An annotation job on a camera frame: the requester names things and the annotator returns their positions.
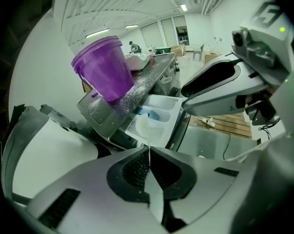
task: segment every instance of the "robot logo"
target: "robot logo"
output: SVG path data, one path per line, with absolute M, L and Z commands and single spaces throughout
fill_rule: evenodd
M 282 14 L 276 2 L 265 2 L 254 14 L 251 22 L 262 28 L 269 28 Z

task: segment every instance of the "white floor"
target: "white floor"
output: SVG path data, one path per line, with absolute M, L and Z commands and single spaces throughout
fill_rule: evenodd
M 199 61 L 199 55 L 196 55 L 196 59 L 192 60 L 193 53 L 186 52 L 183 57 L 177 57 L 180 64 L 180 84 L 181 87 L 203 66 L 203 59 Z

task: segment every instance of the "ceiling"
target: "ceiling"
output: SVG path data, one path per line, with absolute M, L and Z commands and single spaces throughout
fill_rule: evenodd
M 201 4 L 193 0 L 55 0 L 54 17 L 59 22 L 72 51 L 77 54 L 85 46 L 105 36 L 124 36 L 133 29 L 125 26 L 147 25 L 158 19 L 188 12 L 200 12 Z M 106 33 L 90 38 L 86 35 L 109 28 Z

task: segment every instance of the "white plastic tray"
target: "white plastic tray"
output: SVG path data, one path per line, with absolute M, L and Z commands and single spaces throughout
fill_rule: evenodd
M 144 104 L 140 106 L 143 109 L 153 110 L 159 115 L 158 120 L 149 118 L 150 132 L 152 134 L 151 146 L 165 147 L 167 145 L 184 100 L 184 98 L 149 95 Z M 139 142 L 148 145 L 147 139 L 140 136 L 136 131 L 135 124 L 138 117 L 140 115 L 134 117 L 125 130 L 125 133 Z

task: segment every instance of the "ceiling light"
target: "ceiling light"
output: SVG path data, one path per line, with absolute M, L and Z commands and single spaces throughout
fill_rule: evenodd
M 95 36 L 95 35 L 97 35 L 97 34 L 101 34 L 101 33 L 107 32 L 107 31 L 109 31 L 109 29 L 104 29 L 104 30 L 101 30 L 101 31 L 98 31 L 98 32 L 95 32 L 95 33 L 89 34 L 89 35 L 87 35 L 85 38 L 89 38 L 89 37 L 92 37 L 92 36 Z
M 128 29 L 128 28 L 135 28 L 135 27 L 138 27 L 138 25 L 128 25 L 128 26 L 125 26 L 126 29 Z
M 185 4 L 182 4 L 181 7 L 182 7 L 182 9 L 183 9 L 184 11 L 187 11 L 187 8 L 186 8 L 186 5 L 185 5 Z

